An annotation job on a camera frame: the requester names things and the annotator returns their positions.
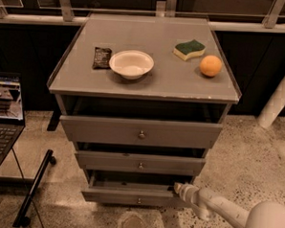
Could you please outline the white bowl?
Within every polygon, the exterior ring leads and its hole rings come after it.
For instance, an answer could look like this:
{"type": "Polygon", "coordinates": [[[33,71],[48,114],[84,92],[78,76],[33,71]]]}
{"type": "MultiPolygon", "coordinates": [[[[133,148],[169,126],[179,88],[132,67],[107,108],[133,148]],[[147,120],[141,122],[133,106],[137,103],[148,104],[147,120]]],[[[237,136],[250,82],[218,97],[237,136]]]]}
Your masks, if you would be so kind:
{"type": "Polygon", "coordinates": [[[109,60],[110,69],[128,80],[137,80],[154,67],[153,58],[141,51],[128,50],[116,53],[109,60]]]}

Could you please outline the round floor drain cover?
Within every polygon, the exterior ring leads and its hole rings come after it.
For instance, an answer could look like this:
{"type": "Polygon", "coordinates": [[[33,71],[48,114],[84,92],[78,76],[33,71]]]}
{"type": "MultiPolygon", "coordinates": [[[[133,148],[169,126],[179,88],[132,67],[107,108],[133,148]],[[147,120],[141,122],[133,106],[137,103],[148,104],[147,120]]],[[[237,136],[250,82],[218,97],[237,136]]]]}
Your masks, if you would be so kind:
{"type": "Polygon", "coordinates": [[[140,217],[136,215],[129,215],[122,221],[121,228],[146,228],[146,226],[140,217]]]}

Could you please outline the grey drawer cabinet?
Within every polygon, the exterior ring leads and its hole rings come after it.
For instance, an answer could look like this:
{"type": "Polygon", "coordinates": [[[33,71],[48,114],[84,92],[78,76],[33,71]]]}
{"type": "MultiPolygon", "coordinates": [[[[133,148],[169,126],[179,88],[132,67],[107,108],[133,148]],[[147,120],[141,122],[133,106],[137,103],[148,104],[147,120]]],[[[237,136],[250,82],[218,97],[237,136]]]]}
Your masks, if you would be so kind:
{"type": "MultiPolygon", "coordinates": [[[[173,54],[182,42],[197,40],[208,55],[219,46],[204,19],[93,14],[48,83],[61,116],[220,124],[240,93],[227,68],[209,79],[198,59],[173,54]],[[93,69],[95,49],[135,50],[154,60],[150,72],[127,80],[111,69],[93,69]]],[[[77,152],[114,152],[204,158],[210,148],[170,148],[71,141],[77,152]]]]}

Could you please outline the metal railing frame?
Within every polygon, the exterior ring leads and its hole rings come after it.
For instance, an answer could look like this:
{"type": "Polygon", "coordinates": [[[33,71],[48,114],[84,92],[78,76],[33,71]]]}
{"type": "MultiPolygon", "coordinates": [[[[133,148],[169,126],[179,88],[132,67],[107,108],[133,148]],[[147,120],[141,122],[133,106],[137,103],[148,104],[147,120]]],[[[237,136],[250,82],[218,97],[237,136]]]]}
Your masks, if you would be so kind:
{"type": "Polygon", "coordinates": [[[214,31],[285,34],[285,0],[0,0],[0,22],[83,24],[93,14],[205,18],[214,31]]]}

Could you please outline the black laptop stand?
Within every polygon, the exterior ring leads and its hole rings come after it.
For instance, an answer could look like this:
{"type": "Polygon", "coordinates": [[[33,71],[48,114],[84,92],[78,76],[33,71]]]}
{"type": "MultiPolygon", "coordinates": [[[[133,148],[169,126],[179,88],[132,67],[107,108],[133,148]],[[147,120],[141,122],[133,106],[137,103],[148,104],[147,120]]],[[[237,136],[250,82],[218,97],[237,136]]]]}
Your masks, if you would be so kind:
{"type": "Polygon", "coordinates": [[[39,184],[41,183],[42,176],[44,175],[48,166],[54,165],[56,160],[54,157],[54,152],[51,149],[48,149],[34,178],[26,178],[21,170],[16,153],[14,154],[14,159],[21,173],[20,177],[0,176],[0,187],[21,188],[25,190],[24,201],[21,204],[20,210],[18,211],[12,226],[15,228],[28,227],[31,223],[31,219],[26,216],[26,213],[28,212],[31,204],[33,204],[33,197],[37,192],[39,184]]]}

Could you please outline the grey middle drawer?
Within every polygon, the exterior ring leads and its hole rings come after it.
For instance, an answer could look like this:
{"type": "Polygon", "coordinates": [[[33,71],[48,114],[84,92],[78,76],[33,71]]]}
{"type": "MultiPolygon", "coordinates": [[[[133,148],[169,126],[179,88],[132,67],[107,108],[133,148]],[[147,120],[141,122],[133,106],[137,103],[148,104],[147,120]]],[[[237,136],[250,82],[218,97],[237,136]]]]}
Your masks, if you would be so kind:
{"type": "Polygon", "coordinates": [[[132,171],[196,176],[205,165],[204,158],[166,155],[81,151],[76,160],[82,169],[95,171],[132,171]]]}

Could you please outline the grey drawer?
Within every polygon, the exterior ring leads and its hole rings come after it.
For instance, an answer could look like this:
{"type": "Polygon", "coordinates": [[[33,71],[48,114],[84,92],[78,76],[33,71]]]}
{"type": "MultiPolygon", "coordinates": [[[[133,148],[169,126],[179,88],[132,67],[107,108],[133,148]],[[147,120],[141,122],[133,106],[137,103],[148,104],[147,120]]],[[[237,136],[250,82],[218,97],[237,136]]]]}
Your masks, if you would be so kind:
{"type": "Polygon", "coordinates": [[[82,169],[95,171],[132,171],[196,176],[205,165],[204,158],[166,155],[81,151],[76,160],[82,169]]]}
{"type": "Polygon", "coordinates": [[[88,186],[82,191],[86,201],[131,206],[186,207],[174,191],[174,184],[191,184],[186,175],[150,174],[132,171],[88,171],[88,186]]]}
{"type": "Polygon", "coordinates": [[[169,148],[212,148],[220,124],[61,116],[69,141],[169,148]]]}

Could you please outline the grey bottom drawer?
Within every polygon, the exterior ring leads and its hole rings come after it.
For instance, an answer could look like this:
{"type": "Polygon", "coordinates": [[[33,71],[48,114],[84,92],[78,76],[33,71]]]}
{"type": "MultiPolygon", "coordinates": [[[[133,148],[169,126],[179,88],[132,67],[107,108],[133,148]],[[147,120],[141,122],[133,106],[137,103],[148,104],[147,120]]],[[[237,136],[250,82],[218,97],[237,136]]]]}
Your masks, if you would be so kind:
{"type": "Polygon", "coordinates": [[[174,191],[174,184],[191,184],[186,175],[150,174],[132,171],[88,171],[88,186],[82,191],[86,201],[131,206],[186,207],[174,191]]]}

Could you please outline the grey top drawer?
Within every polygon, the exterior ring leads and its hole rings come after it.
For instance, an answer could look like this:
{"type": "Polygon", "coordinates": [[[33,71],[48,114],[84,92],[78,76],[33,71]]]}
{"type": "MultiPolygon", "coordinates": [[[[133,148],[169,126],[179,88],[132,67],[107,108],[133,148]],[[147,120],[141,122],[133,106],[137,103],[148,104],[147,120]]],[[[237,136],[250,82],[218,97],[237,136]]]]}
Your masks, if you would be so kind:
{"type": "Polygon", "coordinates": [[[220,124],[61,116],[69,141],[169,148],[212,148],[220,124]]]}

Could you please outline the orange fruit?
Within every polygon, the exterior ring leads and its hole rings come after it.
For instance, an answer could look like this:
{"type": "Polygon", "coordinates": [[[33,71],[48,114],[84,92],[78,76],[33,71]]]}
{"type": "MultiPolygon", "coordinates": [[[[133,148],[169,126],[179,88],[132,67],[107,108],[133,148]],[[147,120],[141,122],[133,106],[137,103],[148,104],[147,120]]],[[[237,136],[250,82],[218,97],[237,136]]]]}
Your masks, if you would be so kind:
{"type": "Polygon", "coordinates": [[[203,57],[199,70],[202,74],[212,78],[222,70],[222,60],[216,56],[203,57]]]}

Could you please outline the green yellow sponge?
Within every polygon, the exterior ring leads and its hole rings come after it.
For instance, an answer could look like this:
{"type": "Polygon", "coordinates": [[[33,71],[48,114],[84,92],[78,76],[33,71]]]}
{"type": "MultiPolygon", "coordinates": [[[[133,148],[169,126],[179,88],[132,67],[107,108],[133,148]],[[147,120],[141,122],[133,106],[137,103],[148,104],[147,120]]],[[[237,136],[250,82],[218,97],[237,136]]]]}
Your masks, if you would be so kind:
{"type": "Polygon", "coordinates": [[[172,52],[176,57],[188,60],[203,55],[205,50],[206,46],[204,44],[193,39],[192,41],[177,44],[172,52]]]}

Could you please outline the black snack packet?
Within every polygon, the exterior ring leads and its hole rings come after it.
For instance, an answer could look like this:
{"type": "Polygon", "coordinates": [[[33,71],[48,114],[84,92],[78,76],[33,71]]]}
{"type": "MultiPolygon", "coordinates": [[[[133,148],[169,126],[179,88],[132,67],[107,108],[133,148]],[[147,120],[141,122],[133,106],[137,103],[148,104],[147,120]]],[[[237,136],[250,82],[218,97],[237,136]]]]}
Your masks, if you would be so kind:
{"type": "Polygon", "coordinates": [[[95,49],[93,69],[108,69],[110,68],[110,58],[112,51],[109,48],[95,49]]]}

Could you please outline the black laptop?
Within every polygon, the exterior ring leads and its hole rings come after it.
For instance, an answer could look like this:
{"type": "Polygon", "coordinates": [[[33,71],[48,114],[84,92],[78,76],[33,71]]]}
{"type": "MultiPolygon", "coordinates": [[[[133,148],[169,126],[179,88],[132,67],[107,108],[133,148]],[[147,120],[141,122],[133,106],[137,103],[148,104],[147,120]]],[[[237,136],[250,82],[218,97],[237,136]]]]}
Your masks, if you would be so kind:
{"type": "Polygon", "coordinates": [[[0,165],[25,127],[21,76],[0,72],[0,165]]]}

